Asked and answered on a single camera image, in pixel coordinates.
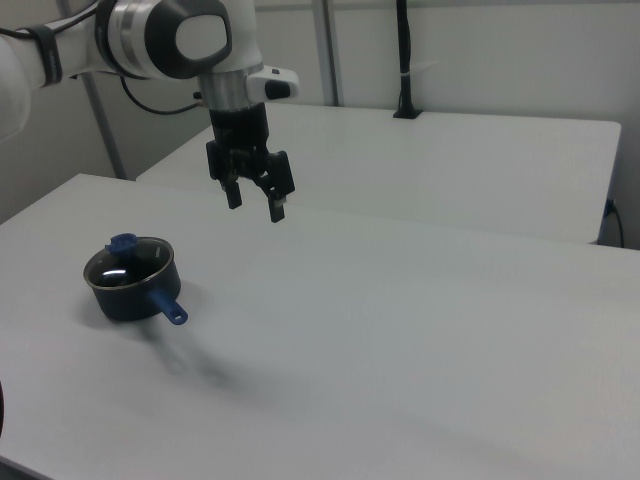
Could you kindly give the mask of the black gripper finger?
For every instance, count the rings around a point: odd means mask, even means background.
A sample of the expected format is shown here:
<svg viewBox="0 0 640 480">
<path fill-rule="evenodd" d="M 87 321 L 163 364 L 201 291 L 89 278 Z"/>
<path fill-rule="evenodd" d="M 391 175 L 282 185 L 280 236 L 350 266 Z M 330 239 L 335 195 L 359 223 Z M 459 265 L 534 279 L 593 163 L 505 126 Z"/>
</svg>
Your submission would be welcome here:
<svg viewBox="0 0 640 480">
<path fill-rule="evenodd" d="M 295 191 L 288 155 L 285 151 L 263 156 L 263 171 L 258 186 L 265 193 L 272 223 L 285 218 L 284 204 L 287 196 Z"/>
<path fill-rule="evenodd" d="M 238 174 L 231 158 L 231 151 L 219 145 L 215 140 L 206 144 L 209 175 L 220 183 L 230 209 L 242 205 L 242 197 L 238 185 Z"/>
</svg>

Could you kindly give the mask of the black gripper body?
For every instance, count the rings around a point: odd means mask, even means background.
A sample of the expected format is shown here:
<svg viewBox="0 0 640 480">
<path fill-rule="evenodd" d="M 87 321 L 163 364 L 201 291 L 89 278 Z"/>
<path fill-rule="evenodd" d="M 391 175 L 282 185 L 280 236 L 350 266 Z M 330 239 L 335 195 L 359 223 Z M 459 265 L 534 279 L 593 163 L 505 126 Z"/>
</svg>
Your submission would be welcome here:
<svg viewBox="0 0 640 480">
<path fill-rule="evenodd" d="M 235 111 L 209 111 L 214 139 L 208 143 L 210 176 L 257 179 L 266 172 L 269 136 L 266 107 L 259 103 Z"/>
</svg>

